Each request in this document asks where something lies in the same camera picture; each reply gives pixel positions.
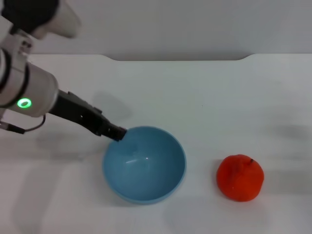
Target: white tabletop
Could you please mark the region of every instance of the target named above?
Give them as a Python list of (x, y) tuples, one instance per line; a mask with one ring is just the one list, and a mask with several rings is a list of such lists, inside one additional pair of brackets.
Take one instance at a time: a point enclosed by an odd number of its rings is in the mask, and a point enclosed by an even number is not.
[[(60, 89), (103, 110), (114, 124), (171, 132), (187, 173), (167, 200), (135, 206), (108, 188), (109, 140), (47, 117), (24, 136), (0, 131), (2, 234), (306, 234), (312, 227), (312, 55), (239, 61), (120, 62), (104, 56), (36, 55)], [(32, 127), (40, 119), (6, 113)], [(228, 155), (260, 163), (253, 201), (225, 199), (215, 171)]]

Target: green led light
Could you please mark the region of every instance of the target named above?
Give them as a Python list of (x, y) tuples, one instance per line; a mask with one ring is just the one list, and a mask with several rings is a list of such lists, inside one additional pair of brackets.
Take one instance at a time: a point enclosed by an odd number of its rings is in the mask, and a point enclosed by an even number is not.
[(18, 107), (20, 108), (29, 108), (31, 106), (31, 100), (28, 98), (22, 98), (18, 101)]

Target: white wall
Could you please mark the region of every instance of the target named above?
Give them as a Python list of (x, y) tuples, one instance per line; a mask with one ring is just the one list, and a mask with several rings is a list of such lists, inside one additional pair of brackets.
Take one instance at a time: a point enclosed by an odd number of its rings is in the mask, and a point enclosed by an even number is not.
[[(312, 53), (312, 0), (69, 0), (83, 28), (49, 36), (37, 53), (118, 60), (240, 59)], [(8, 28), (0, 21), (1, 35)]]

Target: bowl rim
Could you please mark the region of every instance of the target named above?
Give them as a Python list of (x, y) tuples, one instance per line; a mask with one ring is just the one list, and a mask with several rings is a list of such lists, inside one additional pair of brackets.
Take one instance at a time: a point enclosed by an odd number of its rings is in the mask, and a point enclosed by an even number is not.
[(109, 147), (111, 146), (112, 143), (115, 143), (114, 141), (111, 142), (107, 148), (107, 150), (105, 151), (104, 155), (103, 155), (103, 160), (102, 160), (102, 173), (104, 175), (104, 179), (105, 181), (107, 182), (108, 186), (110, 187), (110, 189), (115, 193), (117, 194), (119, 197), (121, 197), (122, 199), (126, 200), (126, 201), (129, 201), (129, 202), (132, 202), (132, 203), (136, 203), (136, 204), (153, 204), (153, 203), (157, 203), (157, 202), (160, 202), (166, 198), (168, 198), (179, 186), (180, 184), (182, 183), (184, 177), (185, 177), (185, 174), (186, 174), (186, 168), (187, 168), (187, 163), (186, 163), (186, 155), (185, 155), (185, 151), (181, 145), (181, 143), (177, 140), (177, 138), (171, 134), (170, 132), (166, 131), (166, 130), (163, 130), (161, 128), (158, 128), (158, 127), (153, 127), (153, 126), (138, 126), (138, 127), (134, 127), (134, 128), (129, 128), (128, 130), (133, 130), (133, 129), (136, 129), (136, 128), (152, 128), (152, 129), (157, 129), (157, 130), (160, 130), (162, 132), (165, 132), (166, 134), (170, 135), (177, 143), (178, 145), (180, 146), (181, 150), (182, 150), (182, 153), (183, 153), (183, 159), (184, 159), (184, 171), (183, 171), (183, 174), (180, 178), (180, 181), (175, 185), (175, 187), (173, 189), (171, 189), (171, 191), (169, 191), (168, 193), (166, 193), (165, 195), (161, 196), (161, 197), (158, 197), (156, 199), (152, 199), (152, 200), (136, 200), (136, 199), (131, 199), (131, 198), (128, 198), (124, 195), (122, 195), (120, 192), (118, 192), (115, 188), (113, 188), (113, 186), (111, 185), (110, 181), (107, 179), (107, 174), (104, 170), (104, 167), (105, 167), (105, 156), (106, 156), (106, 153), (109, 149)]

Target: light blue bowl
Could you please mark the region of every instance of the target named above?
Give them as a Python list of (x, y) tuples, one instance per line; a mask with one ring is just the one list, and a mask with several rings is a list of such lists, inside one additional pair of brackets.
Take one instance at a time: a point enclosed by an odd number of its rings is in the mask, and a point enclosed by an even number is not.
[(109, 145), (102, 168), (109, 186), (121, 198), (151, 204), (177, 189), (186, 171), (186, 158), (170, 133), (136, 127), (122, 141)]

